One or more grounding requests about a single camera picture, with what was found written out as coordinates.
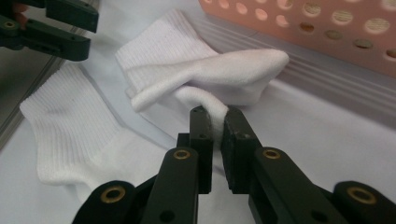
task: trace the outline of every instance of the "brass bolt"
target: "brass bolt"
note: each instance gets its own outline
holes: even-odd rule
[[[365,204],[375,204],[376,197],[370,191],[359,188],[359,187],[350,187],[346,190],[347,194],[353,198],[354,200],[365,203]]]
[[[186,160],[190,155],[190,152],[184,149],[178,150],[174,153],[174,157],[178,160]]]
[[[262,153],[262,155],[268,159],[271,160],[277,160],[280,158],[280,154],[279,152],[273,150],[273,149],[266,149],[264,150],[264,152]]]
[[[125,188],[117,185],[103,191],[100,199],[103,203],[116,203],[125,196]]]
[[[12,21],[6,21],[6,22],[4,22],[4,26],[6,28],[14,28],[15,27],[15,23],[12,22]]]

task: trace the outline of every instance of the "sock cuff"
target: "sock cuff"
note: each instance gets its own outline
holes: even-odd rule
[[[127,71],[135,66],[179,63],[216,54],[202,41],[183,14],[173,9],[120,48],[116,59],[122,70]]]
[[[48,169],[88,161],[122,129],[75,65],[52,75],[21,112],[35,133],[37,164]]]

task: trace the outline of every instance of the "laundry basket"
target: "laundry basket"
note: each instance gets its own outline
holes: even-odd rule
[[[396,0],[199,0],[211,15],[396,77]]]

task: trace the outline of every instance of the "screw hole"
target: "screw hole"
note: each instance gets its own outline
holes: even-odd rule
[[[271,159],[271,160],[276,160],[280,158],[279,152],[273,150],[273,149],[266,149],[262,153],[266,158]]]
[[[167,211],[161,212],[161,214],[160,214],[161,222],[168,223],[168,222],[173,221],[174,219],[175,219],[175,213],[172,211],[167,210]]]
[[[174,157],[178,160],[186,160],[190,156],[190,152],[187,150],[178,150],[174,153]]]
[[[353,198],[354,200],[365,203],[365,204],[375,204],[376,197],[370,191],[359,188],[359,187],[350,187],[346,190],[347,194]]]
[[[4,26],[6,26],[7,28],[14,28],[15,27],[15,23],[12,21],[6,21],[4,23]]]
[[[315,211],[315,210],[311,212],[311,217],[318,222],[328,222],[329,221],[329,219],[327,218],[326,215],[324,215],[321,212]]]
[[[116,203],[125,196],[125,188],[122,186],[111,186],[103,191],[101,200],[103,203]]]

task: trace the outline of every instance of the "folded sock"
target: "folded sock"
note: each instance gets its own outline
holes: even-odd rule
[[[155,21],[116,58],[130,84],[127,94],[134,110],[175,138],[188,131],[192,109],[175,96],[178,88],[199,88],[226,105],[253,105],[289,61],[286,53],[275,49],[217,54],[178,10]]]
[[[21,112],[35,133],[39,179],[74,184],[81,200],[108,181],[137,186],[158,173],[165,150],[121,127],[75,65],[52,75]]]

